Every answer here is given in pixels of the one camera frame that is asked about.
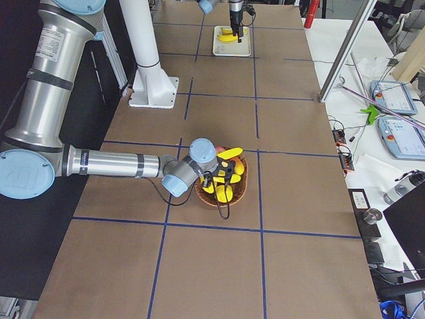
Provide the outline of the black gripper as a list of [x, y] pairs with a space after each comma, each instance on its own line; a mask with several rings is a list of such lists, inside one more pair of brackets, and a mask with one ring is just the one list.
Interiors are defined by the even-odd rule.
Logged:
[[242, 42], [243, 26], [242, 21], [242, 0], [229, 0], [229, 14], [230, 14], [230, 27], [232, 28], [232, 36], [236, 36], [237, 29], [237, 42]]

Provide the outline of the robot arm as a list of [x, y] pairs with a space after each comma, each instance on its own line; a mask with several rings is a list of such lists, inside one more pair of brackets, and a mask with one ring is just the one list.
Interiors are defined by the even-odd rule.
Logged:
[[[209, 14], [218, 1], [200, 0], [197, 3], [203, 13]], [[232, 29], [232, 35], [236, 37], [238, 43], [242, 42], [242, 37], [244, 36], [244, 27], [242, 26], [243, 4], [243, 0], [228, 1], [230, 28]]]
[[42, 31], [13, 128], [1, 143], [1, 194], [13, 199], [42, 195], [58, 177], [101, 175], [158, 177], [179, 197], [218, 167], [213, 143], [198, 138], [182, 159], [76, 148], [69, 135], [81, 132], [67, 121], [68, 105], [86, 44], [102, 30], [104, 1], [41, 1]]

